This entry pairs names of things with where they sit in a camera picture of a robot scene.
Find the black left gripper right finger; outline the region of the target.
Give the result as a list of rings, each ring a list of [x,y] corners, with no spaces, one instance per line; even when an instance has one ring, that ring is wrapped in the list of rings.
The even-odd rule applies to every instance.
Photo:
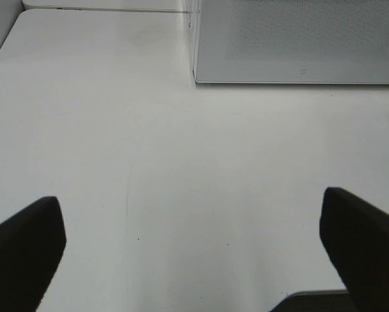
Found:
[[[325,190],[319,236],[359,311],[389,311],[389,214],[351,192]]]

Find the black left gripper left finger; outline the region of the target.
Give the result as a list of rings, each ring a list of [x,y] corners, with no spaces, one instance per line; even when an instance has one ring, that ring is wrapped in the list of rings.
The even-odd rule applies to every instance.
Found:
[[[0,223],[0,311],[36,311],[65,247],[62,211],[54,196]]]

